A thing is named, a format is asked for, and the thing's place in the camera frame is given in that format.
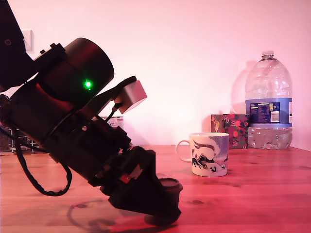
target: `light switch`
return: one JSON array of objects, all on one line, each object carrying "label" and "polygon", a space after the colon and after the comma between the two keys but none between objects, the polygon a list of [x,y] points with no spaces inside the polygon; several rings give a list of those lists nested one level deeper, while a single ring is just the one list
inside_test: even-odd
[{"label": "light switch", "polygon": [[24,35],[24,42],[25,42],[25,47],[26,47],[26,51],[30,52],[33,50],[32,47],[32,31],[31,30],[22,30],[21,31]]}]

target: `green led light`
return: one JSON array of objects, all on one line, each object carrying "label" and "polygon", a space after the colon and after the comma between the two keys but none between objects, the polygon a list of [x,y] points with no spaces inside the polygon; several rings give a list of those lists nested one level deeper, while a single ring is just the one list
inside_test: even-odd
[{"label": "green led light", "polygon": [[85,87],[85,89],[90,90],[92,88],[92,82],[89,80],[86,80],[84,82],[84,87]]}]

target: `cable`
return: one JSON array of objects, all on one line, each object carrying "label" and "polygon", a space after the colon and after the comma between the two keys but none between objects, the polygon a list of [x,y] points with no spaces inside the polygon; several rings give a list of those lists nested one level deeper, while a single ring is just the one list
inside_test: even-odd
[{"label": "cable", "polygon": [[60,164],[63,166],[63,168],[65,169],[65,171],[67,173],[67,175],[66,175],[67,185],[66,185],[65,189],[60,190],[58,192],[45,191],[44,188],[32,176],[32,174],[30,173],[30,171],[27,168],[26,160],[25,160],[25,158],[23,156],[23,152],[20,148],[20,142],[19,142],[19,138],[18,138],[17,129],[14,127],[11,127],[11,129],[13,131],[13,137],[14,137],[14,142],[15,142],[15,147],[16,147],[16,154],[17,154],[17,158],[19,160],[19,163],[20,163],[21,167],[23,168],[27,178],[33,184],[33,186],[36,188],[36,190],[38,190],[43,195],[51,196],[51,197],[58,197],[58,196],[61,196],[61,195],[64,195],[65,193],[67,193],[67,191],[71,185],[71,181],[72,181],[72,173],[71,173],[71,170],[69,169],[69,167],[67,165],[63,164],[62,162],[60,162]]},{"label": "cable", "polygon": [[105,121],[108,122],[108,121],[112,118],[112,116],[114,115],[114,113],[115,113],[119,108],[121,108],[122,105],[123,105],[122,103],[116,103],[116,104],[113,106],[110,115],[107,117],[107,119],[106,119]]},{"label": "cable", "polygon": [[[3,133],[5,136],[11,138],[14,140],[14,137],[12,135],[10,135],[9,133],[7,133],[3,128],[0,128],[0,132]],[[37,150],[37,151],[40,151],[40,152],[43,152],[43,153],[48,153],[46,150],[44,149],[41,149],[41,148],[38,148],[38,147],[33,147],[33,146],[30,146],[24,142],[19,142],[21,145],[25,146],[25,147],[28,147],[30,149],[33,149],[33,150]]]}]

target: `mug handle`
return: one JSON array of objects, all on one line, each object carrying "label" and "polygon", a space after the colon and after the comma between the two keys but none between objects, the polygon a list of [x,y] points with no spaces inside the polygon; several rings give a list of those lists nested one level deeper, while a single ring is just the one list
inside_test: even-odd
[{"label": "mug handle", "polygon": [[181,159],[182,161],[191,162],[191,161],[192,161],[191,158],[185,159],[185,158],[180,157],[180,155],[178,154],[178,147],[179,147],[180,143],[182,143],[182,142],[187,142],[187,143],[189,143],[188,140],[181,140],[180,142],[178,142],[178,144],[176,145],[176,148],[175,148],[176,154],[177,154],[177,156],[179,157],[179,159]]}]

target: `table surface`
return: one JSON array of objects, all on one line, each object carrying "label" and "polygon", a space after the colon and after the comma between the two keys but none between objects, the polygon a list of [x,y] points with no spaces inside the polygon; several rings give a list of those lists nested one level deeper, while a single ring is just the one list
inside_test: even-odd
[{"label": "table surface", "polygon": [[[75,172],[67,194],[43,196],[16,155],[2,153],[1,233],[311,232],[311,152],[230,150],[228,174],[210,178],[192,174],[174,146],[145,148],[156,151],[159,178],[173,177],[183,185],[182,214],[171,226],[148,225],[143,214],[113,208],[98,187]],[[66,174],[47,154],[25,158],[46,190],[64,188]]]}]

